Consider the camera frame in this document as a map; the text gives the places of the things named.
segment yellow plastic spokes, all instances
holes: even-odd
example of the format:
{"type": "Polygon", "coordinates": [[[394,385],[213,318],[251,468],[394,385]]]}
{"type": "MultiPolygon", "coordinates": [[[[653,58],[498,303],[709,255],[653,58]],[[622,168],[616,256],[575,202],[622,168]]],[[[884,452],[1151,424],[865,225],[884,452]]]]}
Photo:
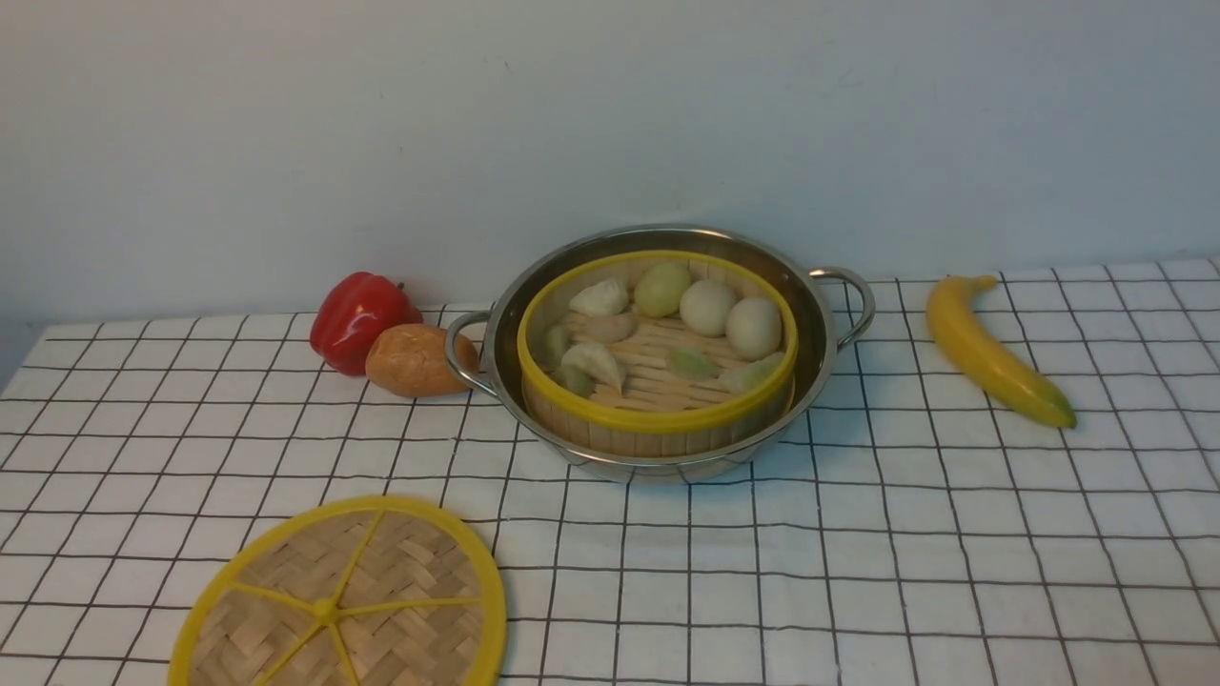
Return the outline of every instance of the yellow plastic spokes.
{"type": "MultiPolygon", "coordinates": [[[[270,684],[271,680],[274,679],[276,674],[278,674],[279,670],[283,669],[285,664],[288,664],[288,660],[293,659],[293,655],[300,652],[300,649],[305,647],[305,643],[309,643],[310,640],[314,638],[314,636],[316,636],[321,629],[322,625],[315,621],[314,626],[311,626],[309,631],[303,634],[301,637],[298,638],[295,643],[289,646],[288,651],[284,652],[284,654],[281,655],[279,659],[276,660],[271,665],[271,668],[267,669],[267,673],[262,675],[262,679],[259,679],[257,681],[254,682],[254,686],[267,686],[267,684],[270,684]]],[[[355,681],[353,681],[351,684],[353,686],[360,686],[355,681]]]]}
{"type": "Polygon", "coordinates": [[[348,608],[339,610],[339,616],[357,616],[361,614],[372,614],[379,612],[390,610],[403,610],[406,608],[429,608],[440,605],[473,605],[476,603],[482,603],[482,596],[461,596],[458,598],[420,598],[415,601],[399,601],[396,603],[377,603],[376,605],[365,605],[362,608],[348,608]]]}
{"type": "Polygon", "coordinates": [[[348,654],[348,647],[343,644],[343,636],[339,635],[339,627],[327,624],[326,630],[334,641],[334,652],[339,654],[339,659],[343,662],[343,671],[348,674],[348,682],[351,686],[360,686],[360,680],[356,679],[356,668],[351,664],[351,655],[348,654]]]}
{"type": "Polygon", "coordinates": [[[262,586],[250,586],[249,583],[242,583],[240,581],[229,582],[229,588],[233,591],[240,591],[243,593],[250,593],[251,596],[259,596],[260,598],[266,598],[268,601],[274,601],[277,603],[283,603],[285,605],[294,607],[299,610],[305,610],[309,614],[314,614],[314,608],[305,601],[298,601],[287,593],[281,593],[279,591],[272,591],[271,588],[264,588],[262,586]]]}
{"type": "Polygon", "coordinates": [[[360,564],[360,555],[365,554],[365,548],[368,547],[368,542],[373,540],[373,531],[377,531],[377,525],[381,524],[382,518],[386,516],[386,509],[382,508],[377,510],[377,516],[373,518],[373,522],[368,525],[368,531],[365,531],[360,543],[356,544],[355,552],[351,553],[351,559],[348,560],[348,566],[343,570],[343,576],[339,577],[339,583],[336,585],[334,596],[331,597],[331,602],[339,605],[339,598],[343,597],[343,592],[348,588],[348,582],[351,581],[351,575],[356,571],[356,565],[360,564]]]}

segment white dumpling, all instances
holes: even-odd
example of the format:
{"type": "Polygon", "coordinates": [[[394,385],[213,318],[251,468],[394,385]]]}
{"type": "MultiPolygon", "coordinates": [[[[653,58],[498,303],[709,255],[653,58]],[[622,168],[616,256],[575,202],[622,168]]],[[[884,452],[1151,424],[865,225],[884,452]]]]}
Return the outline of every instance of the white dumpling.
{"type": "Polygon", "coordinates": [[[593,378],[622,393],[627,370],[615,359],[610,349],[600,343],[577,343],[564,353],[561,365],[573,366],[593,378]]]}
{"type": "Polygon", "coordinates": [[[627,306],[627,280],[621,276],[599,281],[567,301],[567,308],[587,317],[616,315],[627,306]]]}
{"type": "Polygon", "coordinates": [[[719,338],[725,334],[728,312],[737,304],[737,293],[727,283],[697,281],[682,294],[678,314],[682,322],[699,336],[719,338]]]}
{"type": "Polygon", "coordinates": [[[745,298],[728,311],[725,336],[744,360],[761,360],[780,348],[783,323],[770,298],[745,298]]]}

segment white wall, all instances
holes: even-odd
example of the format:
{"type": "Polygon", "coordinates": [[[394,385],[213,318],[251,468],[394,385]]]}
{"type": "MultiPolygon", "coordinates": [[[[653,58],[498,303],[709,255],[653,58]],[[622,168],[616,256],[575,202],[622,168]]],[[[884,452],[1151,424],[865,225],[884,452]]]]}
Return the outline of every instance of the white wall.
{"type": "Polygon", "coordinates": [[[1215,0],[5,2],[0,316],[486,300],[670,220],[875,277],[1216,253],[1218,37],[1215,0]]]}

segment pot handle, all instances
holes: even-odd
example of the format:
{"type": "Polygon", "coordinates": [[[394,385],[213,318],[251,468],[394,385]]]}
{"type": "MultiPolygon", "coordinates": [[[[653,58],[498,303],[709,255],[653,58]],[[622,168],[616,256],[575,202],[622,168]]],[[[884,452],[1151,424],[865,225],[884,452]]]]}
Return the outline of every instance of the pot handle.
{"type": "Polygon", "coordinates": [[[869,330],[869,326],[872,323],[872,317],[877,314],[877,300],[872,297],[872,288],[869,288],[869,282],[854,271],[843,267],[820,267],[809,270],[809,277],[813,280],[833,278],[842,281],[860,293],[860,298],[864,300],[860,320],[856,321],[855,326],[847,332],[847,336],[838,339],[838,349],[842,350],[852,343],[855,343],[856,339],[869,330]]]}
{"type": "Polygon", "coordinates": [[[449,365],[449,370],[456,374],[461,380],[475,391],[482,391],[493,398],[498,398],[495,394],[495,388],[490,383],[479,378],[476,374],[470,372],[466,367],[461,366],[458,360],[458,334],[461,330],[466,328],[472,323],[478,323],[481,321],[488,321],[492,319],[492,312],[466,312],[465,315],[454,320],[453,323],[445,330],[445,364],[449,365]]]}

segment bamboo steamer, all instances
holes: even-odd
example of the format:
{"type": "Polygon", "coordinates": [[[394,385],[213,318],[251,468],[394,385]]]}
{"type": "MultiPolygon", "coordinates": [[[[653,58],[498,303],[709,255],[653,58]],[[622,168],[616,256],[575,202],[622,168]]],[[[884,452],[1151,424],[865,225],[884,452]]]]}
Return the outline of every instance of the bamboo steamer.
{"type": "Polygon", "coordinates": [[[538,292],[517,331],[522,395],[529,415],[572,443],[636,458],[715,450],[769,426],[792,404],[797,345],[795,319],[775,287],[731,261],[681,250],[625,253],[572,269],[538,292]],[[650,319],[636,314],[636,332],[606,345],[627,371],[622,393],[598,383],[589,398],[581,398],[556,383],[539,364],[545,359],[542,342],[547,328],[560,322],[571,332],[573,344],[590,341],[584,333],[587,317],[569,310],[572,297],[616,276],[625,277],[628,292],[634,292],[644,272],[664,261],[684,264],[694,281],[726,283],[738,298],[773,301],[783,328],[783,358],[776,370],[742,395],[728,393],[715,378],[686,381],[666,369],[669,354],[676,348],[694,348],[721,370],[749,363],[733,353],[726,338],[699,336],[677,315],[650,319]]]}
{"type": "Polygon", "coordinates": [[[187,615],[171,686],[492,686],[506,635],[492,554],[428,503],[367,496],[264,533],[187,615]]]}

